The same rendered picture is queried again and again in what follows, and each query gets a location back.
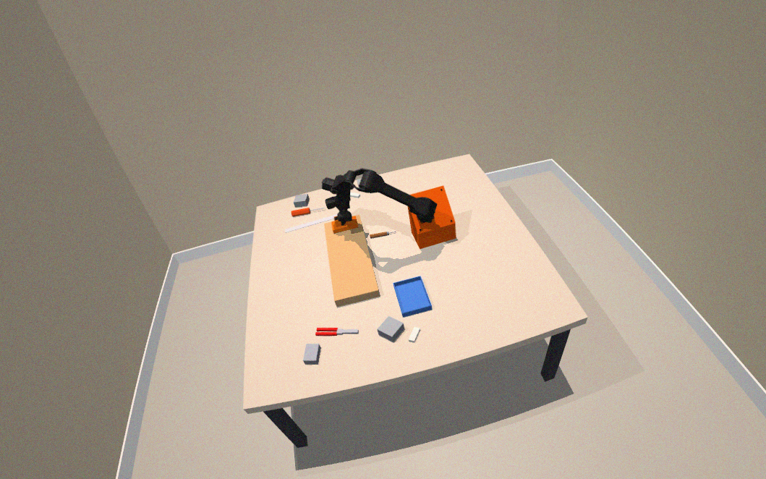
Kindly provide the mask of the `orange-handled awl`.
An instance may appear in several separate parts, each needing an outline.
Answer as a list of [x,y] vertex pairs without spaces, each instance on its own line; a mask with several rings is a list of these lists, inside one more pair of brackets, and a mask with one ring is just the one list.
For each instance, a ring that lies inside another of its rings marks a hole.
[[[314,210],[321,210],[321,209],[322,208],[314,209]],[[310,214],[311,211],[313,211],[313,210],[310,210],[310,208],[304,208],[304,209],[299,209],[299,210],[291,210],[291,214],[292,214],[293,217],[295,217],[295,216],[299,216],[299,215]]]

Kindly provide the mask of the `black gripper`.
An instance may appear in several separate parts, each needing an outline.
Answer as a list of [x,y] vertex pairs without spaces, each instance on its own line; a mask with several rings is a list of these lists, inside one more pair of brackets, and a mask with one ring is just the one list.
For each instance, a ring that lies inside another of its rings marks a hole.
[[340,221],[343,226],[346,223],[346,221],[351,221],[352,219],[351,212],[347,210],[348,208],[350,208],[349,206],[350,195],[349,197],[345,197],[345,198],[339,197],[339,201],[340,201],[339,202],[340,208],[336,208],[339,210],[339,212],[336,213],[336,218],[338,218],[338,221]]

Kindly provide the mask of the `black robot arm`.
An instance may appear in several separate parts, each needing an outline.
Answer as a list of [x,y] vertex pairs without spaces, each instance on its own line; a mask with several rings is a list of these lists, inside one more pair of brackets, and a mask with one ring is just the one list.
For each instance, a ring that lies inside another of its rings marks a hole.
[[[361,174],[362,178],[360,179],[359,187],[355,187],[353,184],[355,177]],[[384,181],[380,175],[376,174],[375,171],[363,168],[355,171],[349,170],[344,175],[336,175],[335,179],[323,179],[323,190],[327,190],[328,192],[331,192],[331,194],[335,195],[335,197],[325,199],[325,204],[328,206],[328,209],[335,207],[340,208],[339,197],[349,197],[350,190],[353,189],[357,189],[357,192],[379,192],[383,195],[387,195],[389,198],[394,199],[394,201],[398,201],[402,204],[405,204],[406,206],[409,206],[410,212],[417,215],[417,218],[420,220],[421,224],[425,222],[432,223],[434,219],[433,217],[437,206],[434,201],[431,201],[429,198],[416,198],[414,195],[410,195],[406,192],[402,192],[400,189],[391,187],[390,185],[386,184],[386,181]]]

